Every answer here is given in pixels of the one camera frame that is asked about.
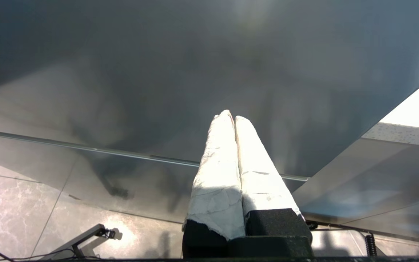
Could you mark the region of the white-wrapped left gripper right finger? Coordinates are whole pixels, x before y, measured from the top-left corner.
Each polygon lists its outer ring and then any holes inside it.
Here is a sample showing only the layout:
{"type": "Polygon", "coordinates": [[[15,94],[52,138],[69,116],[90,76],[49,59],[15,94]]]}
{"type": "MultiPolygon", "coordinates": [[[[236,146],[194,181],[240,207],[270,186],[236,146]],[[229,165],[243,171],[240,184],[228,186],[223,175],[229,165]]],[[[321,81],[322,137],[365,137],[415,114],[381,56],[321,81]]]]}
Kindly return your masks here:
{"type": "Polygon", "coordinates": [[[306,243],[312,234],[249,119],[236,116],[235,135],[246,234],[289,237],[306,243]]]}

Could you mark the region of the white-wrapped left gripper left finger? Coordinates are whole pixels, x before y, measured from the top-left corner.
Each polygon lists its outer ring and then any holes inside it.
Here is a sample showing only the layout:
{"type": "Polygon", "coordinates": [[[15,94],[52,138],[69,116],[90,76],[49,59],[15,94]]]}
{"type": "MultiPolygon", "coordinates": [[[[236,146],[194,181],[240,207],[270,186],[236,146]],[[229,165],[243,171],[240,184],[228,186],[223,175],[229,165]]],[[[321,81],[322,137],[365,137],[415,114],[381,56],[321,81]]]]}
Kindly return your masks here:
{"type": "Polygon", "coordinates": [[[226,257],[228,243],[246,235],[235,124],[228,110],[211,121],[182,231],[184,258],[226,257]]]}

